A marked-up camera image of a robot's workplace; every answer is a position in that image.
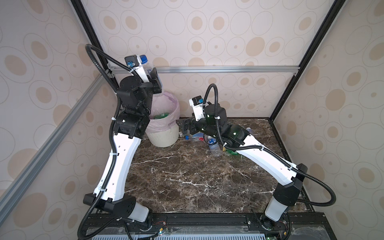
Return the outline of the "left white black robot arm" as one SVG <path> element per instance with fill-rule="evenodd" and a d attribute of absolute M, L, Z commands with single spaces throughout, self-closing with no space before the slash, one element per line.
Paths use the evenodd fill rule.
<path fill-rule="evenodd" d="M 83 203 L 119 218 L 144 223 L 150 210 L 125 193 L 126 179 L 135 152 L 150 122 L 153 96 L 162 92 L 157 69 L 153 68 L 148 82 L 138 76 L 121 81 L 117 97 L 123 109 L 113 118 L 112 145 L 105 171 L 93 193 Z"/>

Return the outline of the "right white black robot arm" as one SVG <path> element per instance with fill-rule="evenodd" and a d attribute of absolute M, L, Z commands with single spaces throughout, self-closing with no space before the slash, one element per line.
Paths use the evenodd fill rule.
<path fill-rule="evenodd" d="M 230 124 L 224 108 L 218 107 L 218 120 L 214 117 L 214 105 L 208 105 L 205 108 L 198 105 L 194 108 L 197 111 L 194 116 L 177 120 L 182 133 L 196 134 L 201 132 L 219 142 L 217 129 L 220 129 L 221 143 L 226 149 L 236 151 L 247 157 L 272 175 L 278 181 L 278 185 L 266 207 L 264 220 L 278 222 L 288 208 L 294 206 L 299 199 L 304 177 L 295 170 L 306 171 L 307 168 L 286 161 L 262 145 L 245 128 Z"/>

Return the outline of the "small blue label bottle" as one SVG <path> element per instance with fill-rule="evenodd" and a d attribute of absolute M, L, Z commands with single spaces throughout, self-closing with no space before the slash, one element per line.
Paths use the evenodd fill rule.
<path fill-rule="evenodd" d="M 140 55 L 140 58 L 141 58 L 141 61 L 142 61 L 142 66 L 146 72 L 146 75 L 147 76 L 150 76 L 151 75 L 151 72 L 154 68 L 154 65 L 149 62 L 148 58 L 146 55 Z"/>

